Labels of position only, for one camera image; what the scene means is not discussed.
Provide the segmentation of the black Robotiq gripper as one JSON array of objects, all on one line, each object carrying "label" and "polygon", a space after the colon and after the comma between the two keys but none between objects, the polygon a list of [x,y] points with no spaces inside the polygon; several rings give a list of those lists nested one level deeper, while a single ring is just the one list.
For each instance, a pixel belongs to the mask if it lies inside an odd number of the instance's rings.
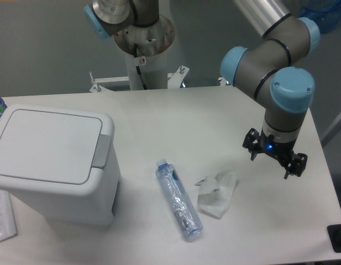
[{"label": "black Robotiq gripper", "polygon": [[250,153],[251,161],[255,160],[257,154],[260,153],[277,160],[286,170],[284,179],[288,179],[288,176],[301,177],[308,160],[306,154],[293,152],[296,140],[276,142],[273,136],[266,135],[263,130],[260,135],[256,129],[251,128],[246,134],[242,146]]}]

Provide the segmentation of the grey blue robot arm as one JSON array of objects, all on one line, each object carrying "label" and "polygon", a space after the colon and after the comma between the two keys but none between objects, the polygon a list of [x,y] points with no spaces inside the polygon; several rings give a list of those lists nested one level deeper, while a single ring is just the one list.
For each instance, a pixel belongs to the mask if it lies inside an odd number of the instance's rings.
[{"label": "grey blue robot arm", "polygon": [[[264,153],[285,169],[300,176],[307,155],[293,151],[315,82],[309,72],[294,63],[319,43],[317,24],[295,18],[281,1],[236,1],[263,39],[254,50],[242,46],[224,56],[222,78],[265,109],[262,129],[249,130],[243,147],[252,158]],[[164,55],[175,38],[175,29],[159,12],[158,1],[93,1],[84,14],[102,39],[113,37],[127,61],[132,90],[169,88]]]}]

